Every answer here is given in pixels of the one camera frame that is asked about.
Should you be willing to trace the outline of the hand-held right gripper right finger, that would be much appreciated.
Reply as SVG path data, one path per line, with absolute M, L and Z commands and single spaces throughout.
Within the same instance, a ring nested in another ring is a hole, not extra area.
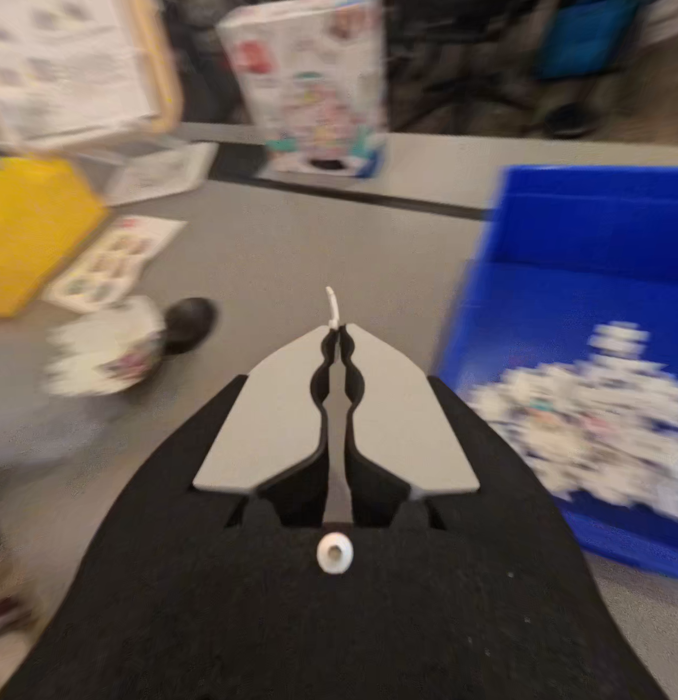
M 404 503 L 477 493 L 480 481 L 425 372 L 354 323 L 340 329 L 340 350 L 354 524 L 387 527 Z

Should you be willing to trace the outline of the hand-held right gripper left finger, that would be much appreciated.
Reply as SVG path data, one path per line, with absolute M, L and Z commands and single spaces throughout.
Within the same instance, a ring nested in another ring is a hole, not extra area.
M 197 491 L 270 502 L 285 526 L 320 526 L 328 496 L 329 394 L 338 331 L 318 327 L 246 376 L 193 479 Z

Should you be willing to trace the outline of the black ball stand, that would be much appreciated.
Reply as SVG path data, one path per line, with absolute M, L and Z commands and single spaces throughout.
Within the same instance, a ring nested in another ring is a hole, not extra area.
M 216 305 L 209 299 L 179 300 L 165 311 L 162 354 L 182 355 L 194 351 L 210 335 L 218 319 Z

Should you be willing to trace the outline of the pile of puzzle pieces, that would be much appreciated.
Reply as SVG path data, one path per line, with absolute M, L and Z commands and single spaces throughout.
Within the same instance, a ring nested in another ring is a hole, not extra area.
M 553 495 L 584 491 L 678 521 L 678 378 L 643 358 L 649 333 L 598 324 L 571 364 L 505 370 L 468 404 Z

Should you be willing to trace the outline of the colourful puzzle ball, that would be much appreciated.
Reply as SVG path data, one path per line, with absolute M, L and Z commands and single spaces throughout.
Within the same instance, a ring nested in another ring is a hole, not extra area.
M 112 396 L 140 383 L 163 356 L 165 317 L 151 300 L 132 296 L 57 327 L 56 355 L 44 389 L 65 398 Z

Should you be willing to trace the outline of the blue plastic bin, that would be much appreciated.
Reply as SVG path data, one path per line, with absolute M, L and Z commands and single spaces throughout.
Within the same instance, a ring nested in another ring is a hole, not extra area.
M 643 358 L 678 378 L 678 167 L 512 167 L 437 376 L 468 404 L 505 370 L 587 358 L 612 321 L 648 331 Z M 583 548 L 678 579 L 677 520 L 584 491 L 553 499 Z

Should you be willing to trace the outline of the puzzle instruction leaflet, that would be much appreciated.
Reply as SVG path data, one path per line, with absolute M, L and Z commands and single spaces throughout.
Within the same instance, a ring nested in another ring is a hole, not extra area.
M 42 300 L 78 314 L 117 304 L 138 284 L 147 264 L 186 227 L 185 221 L 125 215 L 51 281 Z

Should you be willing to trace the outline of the teal puzzle picture box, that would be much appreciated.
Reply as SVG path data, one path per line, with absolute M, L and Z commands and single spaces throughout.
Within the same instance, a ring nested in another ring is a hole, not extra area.
M 272 170 L 379 172 L 388 131 L 381 1 L 241 5 L 216 32 Z

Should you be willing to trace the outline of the yellow box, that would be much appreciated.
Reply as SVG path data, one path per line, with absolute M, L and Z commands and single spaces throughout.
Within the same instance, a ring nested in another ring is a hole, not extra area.
M 18 314 L 107 215 L 70 161 L 0 156 L 0 319 Z

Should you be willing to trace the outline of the blue office chair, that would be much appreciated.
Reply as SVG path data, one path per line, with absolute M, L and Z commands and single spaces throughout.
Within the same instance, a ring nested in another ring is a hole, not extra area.
M 576 81 L 567 103 L 550 109 L 532 126 L 546 137 L 575 140 L 593 134 L 600 115 L 591 95 L 601 78 L 623 69 L 635 44 L 646 1 L 560 1 L 533 63 L 542 85 Z

